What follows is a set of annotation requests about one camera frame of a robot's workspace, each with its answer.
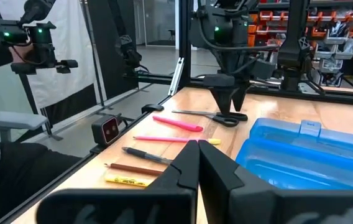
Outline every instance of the chair armrest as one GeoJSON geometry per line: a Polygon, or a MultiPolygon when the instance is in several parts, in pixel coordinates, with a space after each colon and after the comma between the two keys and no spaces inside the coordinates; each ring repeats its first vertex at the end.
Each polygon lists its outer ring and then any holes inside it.
{"type": "Polygon", "coordinates": [[[36,130],[46,121],[42,115],[0,111],[0,129],[36,130]]]}

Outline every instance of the pink highlighter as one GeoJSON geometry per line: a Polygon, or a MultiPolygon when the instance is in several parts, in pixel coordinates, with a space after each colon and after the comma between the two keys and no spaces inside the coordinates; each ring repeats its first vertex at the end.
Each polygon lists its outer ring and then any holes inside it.
{"type": "Polygon", "coordinates": [[[188,130],[188,131],[194,131],[194,132],[200,132],[202,131],[204,128],[195,124],[189,124],[189,123],[185,123],[182,121],[176,121],[176,120],[172,120],[172,119],[168,119],[168,118],[163,118],[160,116],[153,116],[153,119],[155,121],[161,121],[167,124],[172,124],[174,126],[178,126],[182,129],[188,130]]]}

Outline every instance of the scissor handle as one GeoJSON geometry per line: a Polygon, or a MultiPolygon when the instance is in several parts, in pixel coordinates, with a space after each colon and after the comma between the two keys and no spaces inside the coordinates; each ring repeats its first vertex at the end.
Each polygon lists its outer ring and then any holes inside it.
{"type": "Polygon", "coordinates": [[[240,114],[240,113],[233,113],[233,112],[230,112],[228,115],[226,114],[221,114],[221,113],[216,113],[217,116],[220,116],[222,118],[233,118],[233,119],[236,119],[238,121],[247,121],[249,118],[247,117],[247,115],[245,114],[240,114]]]}
{"type": "Polygon", "coordinates": [[[239,121],[234,118],[223,118],[221,116],[214,116],[212,120],[228,128],[236,127],[239,124],[239,121]]]}

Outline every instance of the yellow highlighter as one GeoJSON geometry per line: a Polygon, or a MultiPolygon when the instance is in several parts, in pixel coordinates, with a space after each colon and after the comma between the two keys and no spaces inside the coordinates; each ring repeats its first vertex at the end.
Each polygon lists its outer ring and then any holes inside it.
{"type": "Polygon", "coordinates": [[[139,187],[147,187],[152,181],[145,180],[145,179],[136,179],[130,177],[122,177],[119,175],[107,175],[104,178],[108,182],[120,183],[120,184],[129,184],[139,187]]]}

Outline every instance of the gray chair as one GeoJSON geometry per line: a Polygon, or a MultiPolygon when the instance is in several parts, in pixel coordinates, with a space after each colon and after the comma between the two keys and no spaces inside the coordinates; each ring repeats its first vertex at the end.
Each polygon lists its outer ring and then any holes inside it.
{"type": "Polygon", "coordinates": [[[11,129],[36,130],[45,122],[42,115],[0,111],[0,141],[12,141],[11,129]]]}

